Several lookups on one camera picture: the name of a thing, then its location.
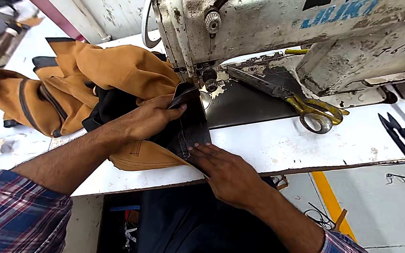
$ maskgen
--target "yellow floor line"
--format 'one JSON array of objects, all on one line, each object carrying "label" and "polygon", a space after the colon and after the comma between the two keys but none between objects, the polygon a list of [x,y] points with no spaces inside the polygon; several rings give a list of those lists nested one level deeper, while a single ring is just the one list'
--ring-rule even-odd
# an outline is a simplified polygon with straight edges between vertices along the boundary
[{"label": "yellow floor line", "polygon": [[[316,186],[318,187],[318,191],[323,198],[324,204],[326,205],[329,214],[331,215],[332,220],[336,221],[341,214],[341,207],[334,195],[334,192],[331,189],[331,186],[329,185],[328,179],[322,171],[312,172],[312,176],[315,180]],[[346,218],[340,225],[340,232],[349,235],[355,242],[357,242]]]}]

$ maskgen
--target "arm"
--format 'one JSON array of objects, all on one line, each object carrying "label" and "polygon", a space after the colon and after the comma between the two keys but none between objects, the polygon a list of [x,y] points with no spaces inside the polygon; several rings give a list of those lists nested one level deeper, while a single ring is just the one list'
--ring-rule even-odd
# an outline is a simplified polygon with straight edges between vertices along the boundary
[{"label": "arm", "polygon": [[318,253],[331,249],[338,250],[335,252],[345,252],[346,249],[352,253],[366,252],[358,245],[351,245],[350,241],[336,238],[331,232],[325,234],[281,193],[262,181],[256,170],[240,156],[209,143],[196,143],[188,150],[191,153],[189,160],[210,177],[207,181],[215,196],[260,218],[273,229],[289,252]]},{"label": "arm", "polygon": [[46,152],[12,169],[35,183],[70,195],[124,143],[143,140],[159,133],[186,109],[166,110],[172,95],[145,104],[63,146]]},{"label": "arm", "polygon": [[179,118],[186,106],[165,110],[172,96],[146,101],[132,112],[0,171],[0,252],[61,252],[71,215],[70,195],[123,143],[146,139]]}]

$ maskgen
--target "scissors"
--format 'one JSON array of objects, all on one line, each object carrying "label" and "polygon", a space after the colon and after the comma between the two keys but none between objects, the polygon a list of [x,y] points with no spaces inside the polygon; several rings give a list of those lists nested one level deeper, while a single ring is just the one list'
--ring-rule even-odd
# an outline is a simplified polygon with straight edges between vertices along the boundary
[{"label": "scissors", "polygon": [[379,113],[378,116],[387,133],[390,135],[392,140],[397,144],[401,152],[405,155],[405,144],[404,142],[401,141],[401,139],[399,138],[398,134],[395,131],[397,130],[405,141],[405,128],[402,128],[401,125],[397,122],[397,120],[388,112],[387,112],[388,120],[385,119]]},{"label": "scissors", "polygon": [[[309,131],[316,134],[325,134],[330,131],[332,126],[338,125],[343,121],[343,115],[348,115],[349,112],[335,107],[329,103],[315,100],[315,99],[301,99],[291,90],[287,89],[283,85],[272,84],[261,78],[248,74],[242,70],[234,67],[228,67],[229,75],[233,78],[237,78],[256,89],[259,89],[268,95],[280,98],[284,101],[289,102],[293,107],[295,107],[296,112],[299,114],[299,120],[301,124]],[[322,112],[321,110],[327,110],[332,115]],[[321,129],[315,130],[310,127],[305,117],[311,118],[318,122]]]}]

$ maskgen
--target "gold-handled scissors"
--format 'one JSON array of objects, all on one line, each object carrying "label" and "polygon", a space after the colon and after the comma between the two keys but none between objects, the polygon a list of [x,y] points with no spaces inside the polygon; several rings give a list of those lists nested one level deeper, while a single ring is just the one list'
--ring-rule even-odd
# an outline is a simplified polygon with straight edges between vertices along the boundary
[{"label": "gold-handled scissors", "polygon": [[[343,115],[349,114],[348,111],[335,107],[324,101],[315,99],[302,100],[298,95],[282,85],[279,86],[272,84],[239,69],[228,67],[228,71],[231,77],[237,78],[267,93],[268,95],[289,102],[293,107],[295,107],[296,112],[299,114],[299,120],[301,121],[301,124],[313,133],[325,134],[329,132],[332,126],[338,125],[343,121]],[[332,115],[322,112],[321,110],[323,109],[327,110]],[[321,128],[319,130],[315,130],[310,127],[306,122],[306,117],[318,122]]]}]

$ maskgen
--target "person's right hand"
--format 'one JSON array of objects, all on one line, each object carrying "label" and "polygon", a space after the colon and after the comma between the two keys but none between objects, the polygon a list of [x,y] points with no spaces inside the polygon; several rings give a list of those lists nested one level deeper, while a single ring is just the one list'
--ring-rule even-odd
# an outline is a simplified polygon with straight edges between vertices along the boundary
[{"label": "person's right hand", "polygon": [[101,128],[122,142],[147,139],[158,134],[166,124],[178,119],[187,109],[187,105],[182,104],[180,108],[167,110],[172,100],[171,94],[144,101],[135,110],[104,124]]},{"label": "person's right hand", "polygon": [[209,143],[195,143],[188,150],[188,160],[209,176],[207,181],[216,198],[229,205],[253,212],[267,204],[270,191],[276,191],[238,155]]}]

